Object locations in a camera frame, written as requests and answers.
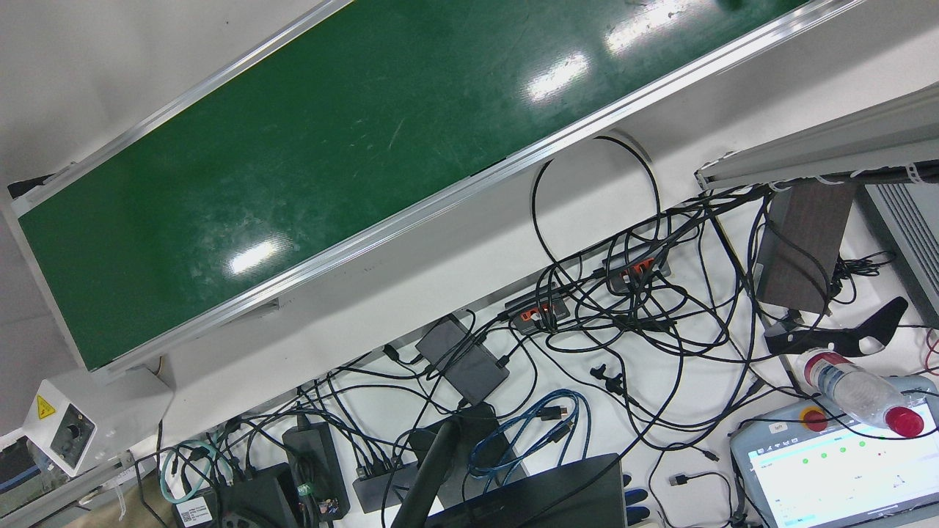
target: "red emergency stop button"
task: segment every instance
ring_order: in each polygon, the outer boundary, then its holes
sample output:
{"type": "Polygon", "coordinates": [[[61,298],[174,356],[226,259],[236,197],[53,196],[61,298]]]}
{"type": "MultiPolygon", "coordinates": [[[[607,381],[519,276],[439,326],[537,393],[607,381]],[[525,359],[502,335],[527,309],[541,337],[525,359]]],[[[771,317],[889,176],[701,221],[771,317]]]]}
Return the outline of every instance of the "red emergency stop button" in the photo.
{"type": "Polygon", "coordinates": [[[810,431],[815,431],[820,433],[828,427],[828,419],[825,418],[824,412],[818,407],[806,407],[802,410],[802,414],[799,416],[799,419],[802,420],[802,425],[810,431]]]}

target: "yellow warning label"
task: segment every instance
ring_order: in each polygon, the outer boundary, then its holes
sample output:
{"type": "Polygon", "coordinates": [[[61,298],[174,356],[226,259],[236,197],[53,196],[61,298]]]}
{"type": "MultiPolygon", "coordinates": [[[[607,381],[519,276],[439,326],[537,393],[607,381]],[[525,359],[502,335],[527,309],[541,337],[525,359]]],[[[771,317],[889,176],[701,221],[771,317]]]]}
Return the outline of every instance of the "yellow warning label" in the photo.
{"type": "Polygon", "coordinates": [[[43,418],[48,418],[55,414],[55,407],[51,403],[46,401],[46,398],[36,395],[36,411],[39,413],[39,420],[43,418]]]}

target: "white sensor box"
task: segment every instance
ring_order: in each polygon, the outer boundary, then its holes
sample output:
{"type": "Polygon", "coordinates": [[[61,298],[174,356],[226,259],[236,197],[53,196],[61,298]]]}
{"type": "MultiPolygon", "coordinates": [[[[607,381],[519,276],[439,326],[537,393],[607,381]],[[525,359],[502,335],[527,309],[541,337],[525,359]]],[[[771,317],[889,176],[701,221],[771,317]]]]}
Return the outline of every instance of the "white sensor box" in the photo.
{"type": "Polygon", "coordinates": [[[23,433],[69,476],[156,433],[173,392],[145,368],[107,385],[78,369],[43,380],[23,433]]]}

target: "touchscreen display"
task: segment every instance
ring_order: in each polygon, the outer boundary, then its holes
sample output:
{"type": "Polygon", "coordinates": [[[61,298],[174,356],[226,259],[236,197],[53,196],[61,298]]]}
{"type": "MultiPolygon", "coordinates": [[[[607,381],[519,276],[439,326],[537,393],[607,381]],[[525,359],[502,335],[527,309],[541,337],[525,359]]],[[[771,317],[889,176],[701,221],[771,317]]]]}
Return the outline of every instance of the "touchscreen display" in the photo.
{"type": "MultiPolygon", "coordinates": [[[[929,406],[914,402],[924,431],[935,429],[929,406]]],[[[888,429],[842,418],[851,429],[899,438],[888,429]]],[[[767,444],[750,463],[776,524],[844,526],[939,501],[939,434],[911,440],[865,438],[837,427],[808,439],[767,444]]]]}

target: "barcode label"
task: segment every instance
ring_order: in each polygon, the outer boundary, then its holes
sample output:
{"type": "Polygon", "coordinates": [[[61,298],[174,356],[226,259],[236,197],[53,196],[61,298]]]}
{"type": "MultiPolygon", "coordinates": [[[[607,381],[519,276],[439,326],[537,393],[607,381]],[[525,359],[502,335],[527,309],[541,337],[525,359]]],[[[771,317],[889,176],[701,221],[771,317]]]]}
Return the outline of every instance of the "barcode label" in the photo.
{"type": "Polygon", "coordinates": [[[177,505],[177,511],[179,512],[179,518],[182,519],[182,524],[185,528],[190,528],[196,524],[202,524],[203,522],[212,520],[212,512],[208,509],[208,505],[206,505],[205,497],[196,497],[191,501],[179,504],[177,505]]]}

